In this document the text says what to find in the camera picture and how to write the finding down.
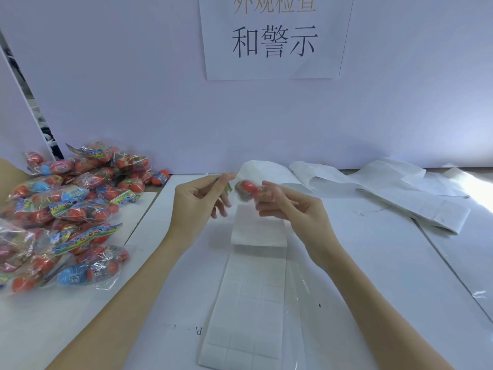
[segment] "white paper sign on wall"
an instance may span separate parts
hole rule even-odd
[[[200,0],[208,80],[333,78],[353,0]]]

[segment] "forearm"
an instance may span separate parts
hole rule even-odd
[[[47,370],[121,369],[164,282],[189,245],[188,240],[167,235],[139,271]]]
[[[337,244],[322,260],[381,370],[453,370]]]

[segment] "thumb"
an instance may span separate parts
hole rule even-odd
[[[273,187],[272,193],[274,194],[274,201],[279,206],[279,209],[281,209],[290,220],[291,218],[301,214],[301,212],[294,207],[291,200],[287,198],[279,187]]]
[[[234,179],[234,177],[234,174],[222,174],[204,198],[207,201],[215,203],[221,193],[226,189],[226,186],[228,186],[229,181]]]

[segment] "person's left hand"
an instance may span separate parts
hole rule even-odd
[[[223,217],[227,216],[225,206],[231,204],[226,186],[235,177],[236,174],[223,174],[217,179],[217,175],[209,175],[176,186],[168,234],[193,243],[208,218],[217,218],[216,208]]]

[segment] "chinese character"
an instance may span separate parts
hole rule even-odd
[[[315,0],[298,0],[301,1],[301,9],[298,10],[299,12],[314,12],[316,11],[313,8],[313,2]]]
[[[314,29],[315,26],[311,26],[311,27],[296,27],[295,30],[306,30],[306,29]],[[307,37],[318,37],[317,34],[315,35],[303,35],[303,36],[292,36],[292,37],[302,37],[303,38],[303,47],[301,48],[301,53],[298,53],[300,55],[300,57],[302,57],[304,54],[305,54],[305,41],[308,42],[308,44],[310,44],[310,47],[311,47],[311,52],[313,53],[315,51],[315,49],[313,48],[313,45],[311,44],[311,42],[309,42],[308,40],[306,40]],[[294,46],[293,50],[291,51],[291,53],[293,53],[293,51],[296,49],[296,47],[299,45],[299,41],[296,43],[296,45]]]
[[[272,13],[274,11],[274,3],[272,0],[257,0],[257,7],[255,10],[259,7],[262,8],[262,11],[260,12],[261,14],[266,10],[268,13]]]
[[[265,48],[267,49],[267,58],[269,56],[282,57],[282,47],[283,44],[287,42],[287,37],[284,36],[288,29],[282,29],[282,24],[279,28],[274,27],[274,25],[267,25],[266,29],[262,29],[264,34],[262,35],[265,43]]]
[[[277,0],[276,6],[279,13],[293,13],[292,10],[294,0]]]
[[[238,33],[238,36],[234,36],[233,37],[233,39],[237,39],[235,49],[233,49],[233,53],[236,51],[236,48],[237,48],[238,49],[238,56],[239,56],[239,58],[242,57],[242,44],[243,44],[243,47],[245,47],[245,46],[247,47],[246,48],[246,54],[248,56],[250,55],[250,52],[255,52],[255,54],[257,54],[257,32],[258,31],[257,30],[255,30],[255,31],[249,31],[249,30],[247,30],[247,34],[241,36],[242,35],[242,30],[244,30],[244,29],[245,29],[245,27],[243,26],[242,28],[233,31],[233,32],[237,32]],[[250,49],[250,34],[254,34],[254,33],[255,33],[255,49]]]
[[[238,8],[236,9],[235,14],[241,8],[243,2],[245,3],[245,14],[248,14],[248,3],[250,2],[250,4],[253,5],[252,0],[235,0],[235,2],[233,2],[233,5],[236,4],[236,3],[238,4]]]

